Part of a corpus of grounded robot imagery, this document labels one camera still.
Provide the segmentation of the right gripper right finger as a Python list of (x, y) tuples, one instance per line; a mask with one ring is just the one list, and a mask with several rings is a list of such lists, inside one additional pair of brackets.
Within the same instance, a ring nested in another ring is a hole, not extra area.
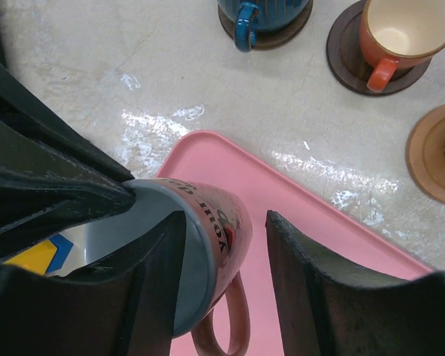
[(271, 236), (286, 355), (445, 355), (445, 271), (402, 280), (305, 234)]

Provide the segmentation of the white cup brown handle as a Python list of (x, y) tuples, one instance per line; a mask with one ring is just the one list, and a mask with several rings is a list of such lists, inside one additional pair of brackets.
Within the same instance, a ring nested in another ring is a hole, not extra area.
[(73, 243), (60, 275), (93, 263), (149, 232), (175, 211), (186, 217), (174, 336), (192, 334), (198, 355), (245, 355), (251, 327), (240, 276), (253, 229), (241, 200), (179, 179), (132, 179), (133, 207), (62, 232)]

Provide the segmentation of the pink tray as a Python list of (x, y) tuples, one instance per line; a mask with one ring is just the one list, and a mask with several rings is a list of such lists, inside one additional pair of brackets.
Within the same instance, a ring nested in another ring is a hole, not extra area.
[(241, 268), (251, 319), (249, 355), (284, 355), (274, 274), (278, 229), (309, 240), (353, 263), (402, 280), (432, 268), (338, 211), (325, 200), (213, 131), (190, 133), (172, 148), (158, 177), (213, 185), (247, 208), (254, 236)]

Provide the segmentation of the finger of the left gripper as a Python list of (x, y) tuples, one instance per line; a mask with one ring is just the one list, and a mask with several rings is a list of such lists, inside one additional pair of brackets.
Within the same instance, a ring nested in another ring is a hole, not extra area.
[(0, 262), (67, 228), (126, 212), (131, 173), (0, 64)]

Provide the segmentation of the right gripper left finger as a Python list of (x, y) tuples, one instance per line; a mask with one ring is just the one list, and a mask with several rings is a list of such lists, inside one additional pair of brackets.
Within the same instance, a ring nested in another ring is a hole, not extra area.
[(168, 355), (186, 218), (66, 277), (0, 265), (0, 355)]

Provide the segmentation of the orange cup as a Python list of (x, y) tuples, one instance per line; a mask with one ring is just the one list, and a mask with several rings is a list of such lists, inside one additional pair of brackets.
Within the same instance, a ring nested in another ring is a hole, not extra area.
[(445, 0), (367, 1), (359, 36), (373, 67), (366, 86), (380, 93), (396, 70), (422, 64), (445, 48)]

